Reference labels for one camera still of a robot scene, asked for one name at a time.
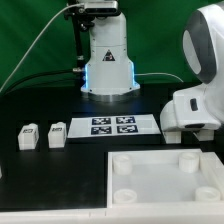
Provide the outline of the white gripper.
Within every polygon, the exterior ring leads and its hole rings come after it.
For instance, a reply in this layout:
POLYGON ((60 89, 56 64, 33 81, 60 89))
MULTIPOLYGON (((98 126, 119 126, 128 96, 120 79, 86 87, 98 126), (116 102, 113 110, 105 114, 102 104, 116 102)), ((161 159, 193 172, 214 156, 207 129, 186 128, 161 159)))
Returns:
POLYGON ((175 91, 161 111, 160 124, 165 132, 177 130, 217 130, 221 122, 205 106, 206 85, 175 91))

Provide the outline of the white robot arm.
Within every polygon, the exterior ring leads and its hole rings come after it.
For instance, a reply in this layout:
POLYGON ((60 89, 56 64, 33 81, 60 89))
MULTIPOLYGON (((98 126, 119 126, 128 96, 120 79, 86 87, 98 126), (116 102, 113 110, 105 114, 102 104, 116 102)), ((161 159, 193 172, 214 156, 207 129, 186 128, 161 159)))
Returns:
MULTIPOLYGON (((126 19, 118 3, 87 1, 80 13, 93 18, 91 57, 81 90, 101 100, 137 90, 133 63, 126 52, 126 19)), ((161 112, 162 129, 216 130, 224 124, 224 1, 191 14, 182 46, 201 84, 174 93, 161 112)))

